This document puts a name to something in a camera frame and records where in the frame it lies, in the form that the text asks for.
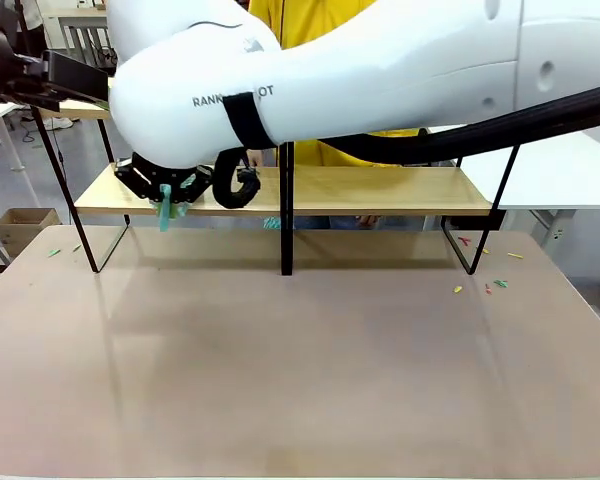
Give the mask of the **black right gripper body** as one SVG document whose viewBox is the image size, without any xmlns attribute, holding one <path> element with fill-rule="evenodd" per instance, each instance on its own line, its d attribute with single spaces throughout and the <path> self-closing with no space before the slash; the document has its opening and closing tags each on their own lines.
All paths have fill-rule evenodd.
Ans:
<svg viewBox="0 0 600 480">
<path fill-rule="evenodd" d="M 162 184 L 169 185 L 172 188 L 173 177 L 186 169 L 167 168 L 156 165 L 137 153 L 131 156 L 133 166 L 153 185 L 160 187 Z"/>
</svg>

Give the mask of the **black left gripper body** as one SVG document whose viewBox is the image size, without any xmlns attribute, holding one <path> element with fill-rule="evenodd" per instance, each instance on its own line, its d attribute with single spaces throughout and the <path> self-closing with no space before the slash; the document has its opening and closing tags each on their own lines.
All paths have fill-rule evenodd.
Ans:
<svg viewBox="0 0 600 480">
<path fill-rule="evenodd" d="M 72 99 L 108 101 L 109 77 L 105 71 L 51 50 L 43 53 L 42 63 L 42 81 L 52 89 Z"/>
</svg>

